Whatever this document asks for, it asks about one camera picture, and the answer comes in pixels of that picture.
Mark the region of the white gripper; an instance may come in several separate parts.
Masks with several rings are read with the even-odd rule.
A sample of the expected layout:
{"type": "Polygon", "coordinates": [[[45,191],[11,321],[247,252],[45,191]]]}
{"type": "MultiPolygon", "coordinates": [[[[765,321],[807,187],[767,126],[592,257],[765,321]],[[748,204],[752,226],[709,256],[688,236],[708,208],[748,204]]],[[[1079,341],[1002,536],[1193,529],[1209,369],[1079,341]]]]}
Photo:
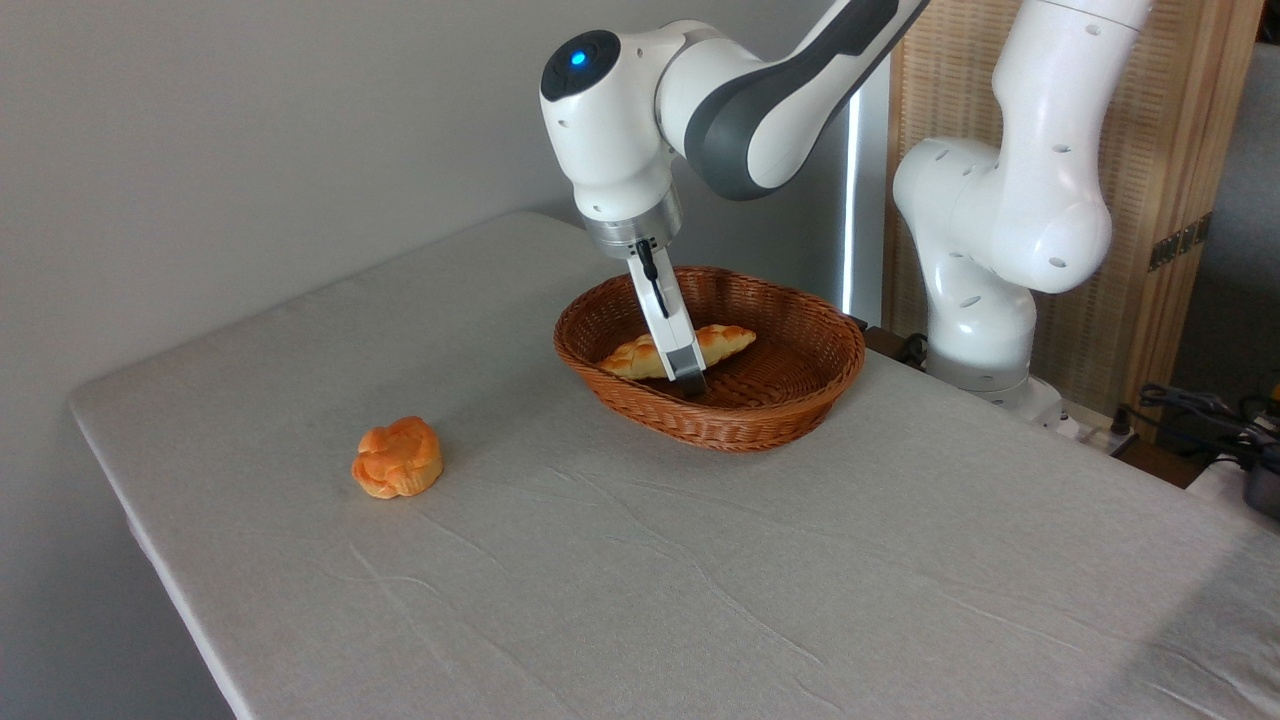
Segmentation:
{"type": "Polygon", "coordinates": [[[631,246],[628,270],[649,334],[666,355],[672,382],[686,398],[707,392],[707,380],[696,332],[685,307],[677,275],[666,249],[641,255],[643,245],[631,246]]]}

